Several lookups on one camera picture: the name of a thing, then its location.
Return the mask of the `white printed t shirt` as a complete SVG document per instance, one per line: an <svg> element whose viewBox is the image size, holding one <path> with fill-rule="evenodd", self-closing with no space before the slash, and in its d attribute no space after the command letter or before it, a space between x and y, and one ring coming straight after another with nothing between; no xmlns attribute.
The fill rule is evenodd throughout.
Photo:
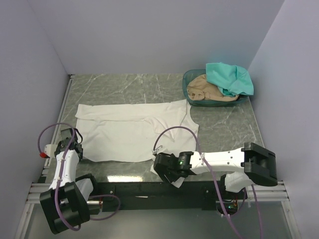
<svg viewBox="0 0 319 239"><path fill-rule="evenodd" d="M93 162L143 162L153 150L178 156L195 151L199 125L187 100L158 104L89 106L79 104L76 128L83 136L84 157Z"/></svg>

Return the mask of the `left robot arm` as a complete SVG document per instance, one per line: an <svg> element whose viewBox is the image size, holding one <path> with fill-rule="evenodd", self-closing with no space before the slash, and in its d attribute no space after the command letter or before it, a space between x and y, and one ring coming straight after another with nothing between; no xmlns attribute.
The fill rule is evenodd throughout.
<svg viewBox="0 0 319 239"><path fill-rule="evenodd" d="M76 178L76 168L83 159L83 148L75 128L61 131L61 141L54 152L56 169L48 191L40 194L40 204L53 234L67 229L78 231L90 220L88 200L99 196L92 174Z"/></svg>

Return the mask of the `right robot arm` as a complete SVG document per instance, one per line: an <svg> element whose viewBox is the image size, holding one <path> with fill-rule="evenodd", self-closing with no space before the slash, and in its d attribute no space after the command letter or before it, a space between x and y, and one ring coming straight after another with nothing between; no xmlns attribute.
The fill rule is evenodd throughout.
<svg viewBox="0 0 319 239"><path fill-rule="evenodd" d="M210 169L227 172L219 186L219 194L225 199L252 184L264 187L278 184L275 153L252 142L244 143L243 148L223 152L184 151L178 156L159 152L151 166L151 172L177 188L188 176Z"/></svg>

